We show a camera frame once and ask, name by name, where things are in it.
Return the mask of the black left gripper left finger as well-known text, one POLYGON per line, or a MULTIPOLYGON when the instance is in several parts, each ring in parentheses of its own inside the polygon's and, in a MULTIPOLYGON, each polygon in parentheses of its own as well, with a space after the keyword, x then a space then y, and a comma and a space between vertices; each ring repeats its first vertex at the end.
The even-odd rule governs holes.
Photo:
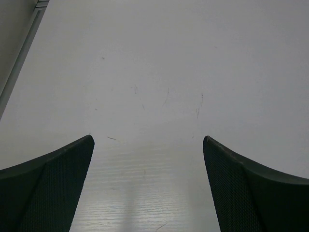
POLYGON ((56 151, 0 172, 2 232, 68 232, 91 162, 94 139, 84 136, 56 151))

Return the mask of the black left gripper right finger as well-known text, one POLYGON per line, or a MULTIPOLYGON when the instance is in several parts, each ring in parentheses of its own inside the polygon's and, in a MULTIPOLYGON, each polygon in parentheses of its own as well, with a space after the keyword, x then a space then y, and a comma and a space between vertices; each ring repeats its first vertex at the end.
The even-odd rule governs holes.
POLYGON ((309 181, 248 159, 210 136, 203 154, 222 232, 307 232, 309 181))

